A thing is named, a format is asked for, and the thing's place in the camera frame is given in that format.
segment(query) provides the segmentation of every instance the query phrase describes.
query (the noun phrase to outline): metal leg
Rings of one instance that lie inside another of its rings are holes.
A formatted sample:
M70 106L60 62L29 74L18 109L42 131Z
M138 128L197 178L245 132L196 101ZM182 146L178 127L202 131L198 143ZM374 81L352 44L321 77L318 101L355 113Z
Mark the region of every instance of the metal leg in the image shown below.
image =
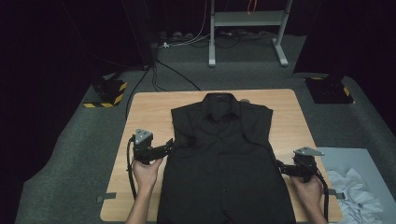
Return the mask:
M215 53L215 0L212 0L210 9L210 42L209 42L209 67L216 66Z
M288 23L288 18L290 14L290 8L291 8L291 3L293 0L288 0L288 3L286 4L285 12L282 17L282 23L280 24L279 27L279 32L277 34L277 38L273 39L273 44L274 48L276 50L277 57L279 58L280 64L282 66L288 66L288 60L286 59L285 53L283 52L282 47L280 46L280 43L282 42L283 38L283 33L285 32L286 24Z

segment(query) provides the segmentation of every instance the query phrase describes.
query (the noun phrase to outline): black shirt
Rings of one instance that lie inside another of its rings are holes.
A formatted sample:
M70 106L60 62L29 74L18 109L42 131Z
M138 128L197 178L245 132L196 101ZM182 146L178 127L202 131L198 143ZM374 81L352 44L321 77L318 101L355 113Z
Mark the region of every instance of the black shirt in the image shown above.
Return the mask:
M209 93L171 112L158 223L295 223L268 141L271 109Z

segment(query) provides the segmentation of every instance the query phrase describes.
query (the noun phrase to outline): shirt collar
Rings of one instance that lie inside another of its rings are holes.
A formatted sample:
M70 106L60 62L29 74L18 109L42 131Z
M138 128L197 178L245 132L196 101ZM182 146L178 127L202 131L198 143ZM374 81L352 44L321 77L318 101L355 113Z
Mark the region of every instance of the shirt collar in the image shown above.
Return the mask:
M230 93L208 93L202 101L202 109L205 117L209 115L212 115L213 117L214 105L218 102L225 102L231 105L231 109L224 115L234 114L237 117L240 117L240 104Z

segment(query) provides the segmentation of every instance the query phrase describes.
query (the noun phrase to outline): white cloth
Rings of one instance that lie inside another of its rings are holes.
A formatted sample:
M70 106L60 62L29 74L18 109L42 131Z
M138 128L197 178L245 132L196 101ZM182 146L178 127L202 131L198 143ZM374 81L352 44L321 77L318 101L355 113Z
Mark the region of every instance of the white cloth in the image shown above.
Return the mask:
M381 224L377 213L383 212L380 201L374 194L367 191L361 176L353 168L345 175L335 171L327 172L332 188L337 193L344 192L346 198L338 200L344 214L344 220L339 223L373 223Z

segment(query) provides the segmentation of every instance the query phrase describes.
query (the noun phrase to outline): person's left hand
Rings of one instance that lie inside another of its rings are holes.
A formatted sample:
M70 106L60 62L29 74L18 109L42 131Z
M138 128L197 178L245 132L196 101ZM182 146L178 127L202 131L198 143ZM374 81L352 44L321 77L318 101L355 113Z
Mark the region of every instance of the person's left hand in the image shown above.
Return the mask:
M136 177L139 191L142 189L152 190L157 181L158 168L163 162L163 158L156 160L151 165L145 165L140 161L134 161L133 170Z

